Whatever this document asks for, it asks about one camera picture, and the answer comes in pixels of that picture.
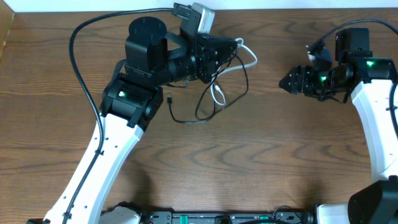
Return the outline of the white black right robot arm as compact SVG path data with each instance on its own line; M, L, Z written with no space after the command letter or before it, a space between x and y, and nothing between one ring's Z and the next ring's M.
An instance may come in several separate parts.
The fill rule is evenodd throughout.
M333 69L291 69L279 82L290 94L320 101L345 92L362 123L372 183L347 203L316 208L317 223L397 223L397 70L389 58L353 57Z

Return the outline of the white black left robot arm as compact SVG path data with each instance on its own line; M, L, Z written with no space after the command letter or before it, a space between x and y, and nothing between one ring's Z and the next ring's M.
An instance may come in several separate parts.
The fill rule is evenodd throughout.
M235 40L210 35L200 23L187 19L173 34L155 17L131 22L126 57L93 108L90 143L44 223L98 223L121 166L163 102L163 86L189 77L209 83L237 51Z

